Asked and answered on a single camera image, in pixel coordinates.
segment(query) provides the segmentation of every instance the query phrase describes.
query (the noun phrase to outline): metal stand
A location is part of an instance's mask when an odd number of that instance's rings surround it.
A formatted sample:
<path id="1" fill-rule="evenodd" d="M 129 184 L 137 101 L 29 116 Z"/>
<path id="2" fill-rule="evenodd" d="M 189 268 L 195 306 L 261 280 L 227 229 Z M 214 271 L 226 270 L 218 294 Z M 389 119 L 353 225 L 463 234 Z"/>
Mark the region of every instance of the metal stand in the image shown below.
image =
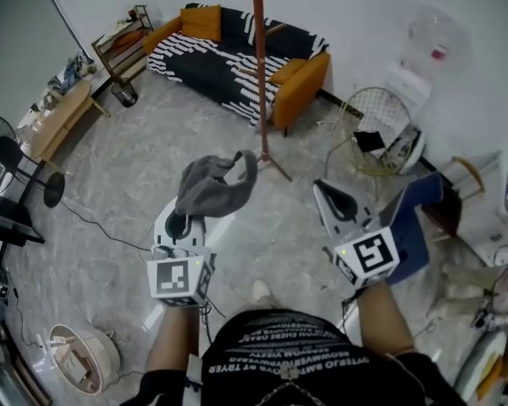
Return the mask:
<path id="1" fill-rule="evenodd" d="M 257 58 L 257 83 L 260 96 L 260 129 L 262 132 L 262 152 L 257 158 L 258 162 L 270 162 L 279 172 L 291 182 L 290 175 L 273 159 L 269 153 L 268 143 L 268 120 L 265 102 L 265 35 L 283 29 L 285 25 L 277 25 L 265 31 L 263 23 L 263 0 L 254 2 L 254 25 L 256 27 L 256 58 Z"/>

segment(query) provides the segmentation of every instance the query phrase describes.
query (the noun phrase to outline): orange pillow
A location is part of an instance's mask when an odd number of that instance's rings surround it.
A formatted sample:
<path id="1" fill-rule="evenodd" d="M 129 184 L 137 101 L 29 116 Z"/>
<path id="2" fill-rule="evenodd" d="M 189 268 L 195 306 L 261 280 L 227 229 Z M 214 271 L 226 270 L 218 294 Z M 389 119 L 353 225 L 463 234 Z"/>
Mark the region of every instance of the orange pillow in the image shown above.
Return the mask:
<path id="1" fill-rule="evenodd" d="M 220 5 L 181 9 L 180 19 L 183 35 L 220 41 Z"/>
<path id="2" fill-rule="evenodd" d="M 283 85 L 299 69 L 306 65 L 304 58 L 292 58 L 286 65 L 280 68 L 269 78 L 270 83 Z"/>

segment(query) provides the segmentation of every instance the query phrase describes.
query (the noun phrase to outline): gray cloth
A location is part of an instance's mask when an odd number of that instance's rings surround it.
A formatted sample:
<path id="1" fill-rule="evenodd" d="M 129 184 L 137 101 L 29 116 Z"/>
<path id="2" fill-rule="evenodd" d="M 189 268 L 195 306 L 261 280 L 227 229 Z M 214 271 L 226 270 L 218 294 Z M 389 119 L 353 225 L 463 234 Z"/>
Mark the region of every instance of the gray cloth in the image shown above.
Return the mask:
<path id="1" fill-rule="evenodd" d="M 226 184 L 224 176 L 241 158 L 245 160 L 245 177 L 237 184 Z M 257 159 L 251 151 L 238 151 L 234 159 L 204 156 L 183 171 L 175 213 L 225 217 L 250 199 L 256 179 Z"/>

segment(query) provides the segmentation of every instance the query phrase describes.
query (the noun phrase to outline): wooden coffee table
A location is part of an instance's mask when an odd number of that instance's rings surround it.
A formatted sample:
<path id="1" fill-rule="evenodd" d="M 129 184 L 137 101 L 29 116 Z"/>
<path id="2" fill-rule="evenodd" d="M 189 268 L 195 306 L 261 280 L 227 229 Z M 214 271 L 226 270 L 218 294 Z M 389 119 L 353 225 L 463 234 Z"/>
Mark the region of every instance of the wooden coffee table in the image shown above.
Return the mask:
<path id="1" fill-rule="evenodd" d="M 42 121 L 40 130 L 34 134 L 30 142 L 30 156 L 33 159 L 50 162 L 52 154 L 58 149 L 68 132 L 92 106 L 100 110 L 106 118 L 110 118 L 109 113 L 92 99 L 91 83 L 81 80 L 64 95 L 58 105 Z"/>

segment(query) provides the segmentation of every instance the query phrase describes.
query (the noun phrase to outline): black t-shirt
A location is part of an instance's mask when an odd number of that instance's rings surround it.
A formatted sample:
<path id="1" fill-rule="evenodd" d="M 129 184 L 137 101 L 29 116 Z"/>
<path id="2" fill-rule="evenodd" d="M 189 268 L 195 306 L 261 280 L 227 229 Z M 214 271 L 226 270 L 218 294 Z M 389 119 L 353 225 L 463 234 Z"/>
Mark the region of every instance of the black t-shirt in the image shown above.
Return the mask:
<path id="1" fill-rule="evenodd" d="M 465 404 L 429 357 L 381 357 L 290 310 L 247 311 L 226 323 L 203 355 L 202 384 L 202 405 Z M 185 372 L 152 371 L 124 406 L 179 406 L 184 387 Z"/>

